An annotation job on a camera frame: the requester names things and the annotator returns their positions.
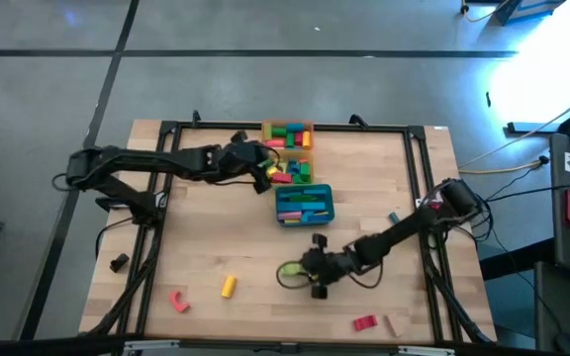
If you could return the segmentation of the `dark cabinet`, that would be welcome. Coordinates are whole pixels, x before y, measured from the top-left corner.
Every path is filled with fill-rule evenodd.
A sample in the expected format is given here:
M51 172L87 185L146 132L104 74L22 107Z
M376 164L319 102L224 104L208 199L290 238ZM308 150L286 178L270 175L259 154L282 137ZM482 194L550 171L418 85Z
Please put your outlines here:
M534 265L535 348L570 355L570 270Z

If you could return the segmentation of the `silver aluminium bar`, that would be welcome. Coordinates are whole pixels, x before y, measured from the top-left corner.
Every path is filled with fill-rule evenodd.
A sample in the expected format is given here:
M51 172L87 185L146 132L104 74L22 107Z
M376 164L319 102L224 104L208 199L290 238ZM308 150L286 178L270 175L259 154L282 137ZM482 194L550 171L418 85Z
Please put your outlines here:
M453 349L424 347L424 346L399 346L398 356L456 356Z
M179 348L180 340L138 340L128 341L124 344L123 351L137 353L146 350Z

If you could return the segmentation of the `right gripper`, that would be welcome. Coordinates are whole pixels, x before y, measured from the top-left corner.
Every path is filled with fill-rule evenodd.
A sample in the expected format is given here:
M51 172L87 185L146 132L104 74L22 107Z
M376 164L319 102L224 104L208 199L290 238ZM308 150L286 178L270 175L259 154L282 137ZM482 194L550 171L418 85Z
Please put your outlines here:
M352 256L345 252L324 252L322 248L328 245L327 238L319 233L314 233L312 243L317 246L305 252L300 259L303 270L309 275L313 285L311 297L316 300L328 298L329 285L339 281L349 273L353 273L356 263Z

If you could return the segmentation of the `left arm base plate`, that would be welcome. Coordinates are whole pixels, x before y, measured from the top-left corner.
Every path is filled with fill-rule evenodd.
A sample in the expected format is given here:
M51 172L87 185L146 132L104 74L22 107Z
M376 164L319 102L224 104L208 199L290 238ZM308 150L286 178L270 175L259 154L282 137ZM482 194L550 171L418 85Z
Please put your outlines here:
M165 207L167 203L167 195L163 192L155 193L154 202L157 208ZM118 198L96 198L95 203L105 212L110 212L111 210L126 209L128 207L126 203Z

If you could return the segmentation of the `yellow plastic bin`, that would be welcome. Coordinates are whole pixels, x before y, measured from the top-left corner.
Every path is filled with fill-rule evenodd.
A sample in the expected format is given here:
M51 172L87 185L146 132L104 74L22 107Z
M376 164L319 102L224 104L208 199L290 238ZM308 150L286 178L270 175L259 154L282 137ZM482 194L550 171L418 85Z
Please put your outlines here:
M270 167L263 168L260 166L260 163L261 163L260 162L259 167L263 168L265 170L265 175L269 178L270 183L272 185L277 185L277 186L310 185L315 181L314 159L313 159L313 155L310 151L306 151L306 150L275 150L275 151L269 151L268 152L268 158L271 158L273 160L273 164L270 167L276 167L278 169L278 172L282 172L282 173L287 173L287 163L291 159L297 160L299 163L300 162L308 162L310 165L311 181L309 183L307 183L307 184L294 184L293 183L293 176L295 174L291 174L292 175L292 183L291 184L278 184L278 183L273 183L271 181L271 177L268 177L266 175L266 170Z

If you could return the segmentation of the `red flat block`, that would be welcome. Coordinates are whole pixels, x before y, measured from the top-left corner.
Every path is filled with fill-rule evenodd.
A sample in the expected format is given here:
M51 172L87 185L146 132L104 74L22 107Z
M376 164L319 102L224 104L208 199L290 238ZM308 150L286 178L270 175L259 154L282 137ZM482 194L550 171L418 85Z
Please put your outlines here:
M377 318L374 314L359 317L353 321L355 331L362 331L378 325Z

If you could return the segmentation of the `blue plastic bin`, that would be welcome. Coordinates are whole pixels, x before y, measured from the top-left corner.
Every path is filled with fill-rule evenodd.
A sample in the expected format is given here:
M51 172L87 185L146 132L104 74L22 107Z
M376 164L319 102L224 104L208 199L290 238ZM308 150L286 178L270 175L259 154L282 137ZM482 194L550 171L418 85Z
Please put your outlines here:
M276 210L276 205L279 202L290 202L289 198L286 197L279 197L278 195L278 191L279 190L296 190L296 189L325 189L328 190L329 192L323 196L323 197L318 197L319 199L315 202L324 202L326 204L326 209L325 211L329 212L329 214L327 216L312 216L312 218L308 221L308 222L301 222L300 223L294 223L294 224L286 224L283 221L280 221L277 218L277 215L279 213L283 213L283 212L278 212ZM274 208L275 208L275 217L276 220L284 227L294 227L294 226L308 226L308 225L324 225L324 224L328 224L330 222L333 221L334 217L335 217L335 211L334 211L334 205L333 205L333 191L332 188L327 185L327 184L315 184L315 185L292 185L292 186L282 186L279 188L275 189L275 204L274 204ZM301 211L303 212L321 212L321 211Z

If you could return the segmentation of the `blue box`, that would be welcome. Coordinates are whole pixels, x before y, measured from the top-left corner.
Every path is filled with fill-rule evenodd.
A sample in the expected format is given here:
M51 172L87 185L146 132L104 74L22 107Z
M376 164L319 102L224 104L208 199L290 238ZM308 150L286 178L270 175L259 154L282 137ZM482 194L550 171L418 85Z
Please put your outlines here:
M494 12L502 25L537 20L551 16L566 0L504 0Z

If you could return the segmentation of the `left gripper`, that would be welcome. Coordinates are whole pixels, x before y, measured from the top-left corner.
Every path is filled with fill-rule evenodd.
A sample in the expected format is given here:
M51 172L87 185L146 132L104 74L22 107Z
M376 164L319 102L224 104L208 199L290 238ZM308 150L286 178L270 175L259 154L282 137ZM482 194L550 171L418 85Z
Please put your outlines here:
M227 144L217 154L219 181L249 175L255 181L254 191L262 194L271 188L270 180L265 176L265 169L259 164L269 158L268 149L262 143L247 141L245 131L237 131Z

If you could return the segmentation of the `plain wood block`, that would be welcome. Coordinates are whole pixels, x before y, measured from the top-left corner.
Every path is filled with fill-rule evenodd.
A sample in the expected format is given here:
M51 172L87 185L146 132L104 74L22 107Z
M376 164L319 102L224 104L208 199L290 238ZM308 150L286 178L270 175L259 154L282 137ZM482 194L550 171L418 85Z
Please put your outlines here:
M402 337L411 324L411 318L405 314L389 313L386 321L391 334L396 338Z

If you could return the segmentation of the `small black clamp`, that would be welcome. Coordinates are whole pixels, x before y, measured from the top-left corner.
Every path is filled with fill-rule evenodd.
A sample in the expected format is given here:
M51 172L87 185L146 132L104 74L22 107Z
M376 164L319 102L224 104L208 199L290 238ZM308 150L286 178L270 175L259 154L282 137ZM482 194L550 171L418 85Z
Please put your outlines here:
M125 253L121 253L110 262L109 268L113 273L119 273L123 267L129 263L129 261L130 257Z

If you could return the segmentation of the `black frame bar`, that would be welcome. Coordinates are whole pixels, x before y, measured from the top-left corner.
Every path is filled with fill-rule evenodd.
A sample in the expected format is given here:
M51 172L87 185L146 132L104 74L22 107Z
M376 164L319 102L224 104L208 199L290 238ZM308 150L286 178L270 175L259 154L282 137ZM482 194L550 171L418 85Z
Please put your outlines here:
M197 339L143 339L138 334L83 335L56 339L0 341L0 356L98 356L123 351L128 341L180 340L179 348L239 349L271 351L278 354L300 354L313 351L336 352L384 352L397 355L399 346L424 346L453 349L456 356L570 356L539 350L505 347L496 343L465 343L441 341L436 344L417 345L408 342L398 344L324 343L288 341L232 341Z

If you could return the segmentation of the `pink arch block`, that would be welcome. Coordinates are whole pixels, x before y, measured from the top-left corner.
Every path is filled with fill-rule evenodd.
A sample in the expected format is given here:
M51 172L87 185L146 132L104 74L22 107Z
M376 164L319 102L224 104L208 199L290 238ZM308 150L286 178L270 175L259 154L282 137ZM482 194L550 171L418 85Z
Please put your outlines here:
M179 291L172 292L169 296L170 302L177 312L183 313L190 309L190 304L183 302L181 299L182 294Z

